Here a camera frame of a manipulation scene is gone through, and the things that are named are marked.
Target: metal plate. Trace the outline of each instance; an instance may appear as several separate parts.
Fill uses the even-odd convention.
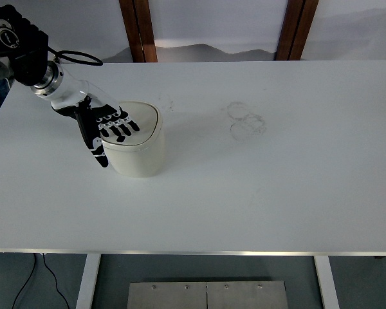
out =
[[[206,309],[206,283],[130,283],[127,309],[172,308]]]
[[[288,309],[283,281],[207,283],[208,309]]]
[[[283,281],[131,283],[128,309],[288,309]]]

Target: mountain mural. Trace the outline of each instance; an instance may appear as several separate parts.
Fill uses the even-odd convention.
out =
[[[386,8],[315,17],[302,57],[386,59]]]
[[[274,53],[264,50],[249,50],[240,53],[226,53],[207,44],[181,47],[156,47],[159,62],[209,62],[209,61],[272,61]],[[106,58],[104,62],[133,62],[130,48]]]

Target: white table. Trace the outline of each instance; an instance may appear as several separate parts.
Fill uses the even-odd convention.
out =
[[[163,113],[152,178],[103,169],[15,84],[0,252],[386,256],[386,61],[66,65]]]

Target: container lid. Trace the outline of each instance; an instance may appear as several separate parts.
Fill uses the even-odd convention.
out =
[[[130,119],[136,123],[140,130],[135,131],[130,124],[124,124],[130,130],[131,135],[126,135],[124,141],[118,141],[118,136],[107,129],[109,136],[106,137],[102,134],[104,147],[121,151],[139,151],[147,148],[149,146],[147,141],[150,139],[154,141],[161,129],[162,120],[159,110],[152,104],[138,101],[124,101],[119,103],[119,106],[129,114]],[[120,129],[120,125],[116,128],[120,132],[123,131]]]

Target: wooden door frame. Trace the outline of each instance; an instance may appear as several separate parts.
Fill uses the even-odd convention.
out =
[[[319,0],[288,0],[275,60],[300,60]]]
[[[288,0],[275,60],[300,60],[319,0]],[[157,62],[149,0],[119,0],[134,62]]]

